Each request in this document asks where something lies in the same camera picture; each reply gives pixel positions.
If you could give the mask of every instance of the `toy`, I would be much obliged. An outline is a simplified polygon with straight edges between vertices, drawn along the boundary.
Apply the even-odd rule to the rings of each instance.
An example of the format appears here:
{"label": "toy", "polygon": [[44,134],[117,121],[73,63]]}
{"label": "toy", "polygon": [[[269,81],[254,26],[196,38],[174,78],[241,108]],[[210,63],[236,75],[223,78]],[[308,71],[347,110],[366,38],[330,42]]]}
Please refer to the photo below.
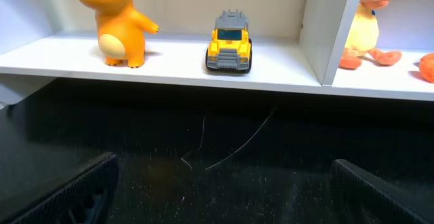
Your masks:
{"label": "toy", "polygon": [[368,53],[381,65],[394,65],[401,59],[401,52],[381,52],[376,49],[378,24],[375,11],[386,7],[390,0],[360,0],[351,29],[345,43],[340,67],[356,69],[361,65],[360,56]]}
{"label": "toy", "polygon": [[80,0],[96,11],[98,45],[106,64],[115,66],[128,60],[129,68],[144,64],[143,31],[158,32],[158,25],[134,9],[132,0]]}
{"label": "toy", "polygon": [[419,71],[427,81],[434,83],[434,53],[420,59]]}
{"label": "toy", "polygon": [[252,68],[252,40],[249,19],[243,12],[223,11],[216,19],[205,65],[211,70],[230,69],[249,73]]}

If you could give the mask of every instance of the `glossy black surface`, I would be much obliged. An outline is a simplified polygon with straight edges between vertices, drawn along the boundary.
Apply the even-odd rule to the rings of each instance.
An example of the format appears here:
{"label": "glossy black surface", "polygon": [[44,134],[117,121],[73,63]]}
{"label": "glossy black surface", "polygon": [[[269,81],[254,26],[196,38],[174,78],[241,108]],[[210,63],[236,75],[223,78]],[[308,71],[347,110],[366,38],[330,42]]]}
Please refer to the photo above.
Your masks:
{"label": "glossy black surface", "polygon": [[0,200],[112,151],[108,223],[335,223],[333,160],[432,202],[433,143],[431,102],[58,79],[0,110]]}

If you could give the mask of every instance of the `toy car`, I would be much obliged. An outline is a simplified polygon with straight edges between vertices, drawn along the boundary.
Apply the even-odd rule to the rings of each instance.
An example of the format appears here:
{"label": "toy car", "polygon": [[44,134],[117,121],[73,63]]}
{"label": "toy car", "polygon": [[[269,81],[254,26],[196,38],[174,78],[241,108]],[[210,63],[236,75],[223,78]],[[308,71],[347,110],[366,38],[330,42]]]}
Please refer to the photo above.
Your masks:
{"label": "toy car", "polygon": [[249,19],[243,12],[223,11],[216,20],[212,40],[205,56],[207,69],[241,71],[252,68],[252,40],[249,38]]}

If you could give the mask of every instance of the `truck windshield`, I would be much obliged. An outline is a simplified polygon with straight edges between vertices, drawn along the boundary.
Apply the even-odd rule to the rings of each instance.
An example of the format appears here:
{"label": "truck windshield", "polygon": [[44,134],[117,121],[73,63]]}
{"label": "truck windshield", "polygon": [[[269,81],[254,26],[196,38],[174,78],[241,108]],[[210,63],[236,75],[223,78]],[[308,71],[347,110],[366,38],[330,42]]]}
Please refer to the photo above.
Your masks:
{"label": "truck windshield", "polygon": [[219,40],[241,40],[241,30],[218,30]]}

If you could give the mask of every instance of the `yellow stuffed animal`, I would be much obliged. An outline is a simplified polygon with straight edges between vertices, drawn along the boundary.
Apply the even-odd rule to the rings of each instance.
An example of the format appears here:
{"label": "yellow stuffed animal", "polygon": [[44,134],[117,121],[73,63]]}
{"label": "yellow stuffed animal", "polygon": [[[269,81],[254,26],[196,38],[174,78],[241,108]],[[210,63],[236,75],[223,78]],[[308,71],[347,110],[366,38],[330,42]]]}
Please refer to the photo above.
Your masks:
{"label": "yellow stuffed animal", "polygon": [[382,65],[394,65],[401,59],[401,52],[381,52],[376,49],[378,23],[375,11],[386,7],[390,0],[360,0],[353,23],[345,44],[344,54],[339,66],[356,69],[361,65],[360,56],[368,53]]}

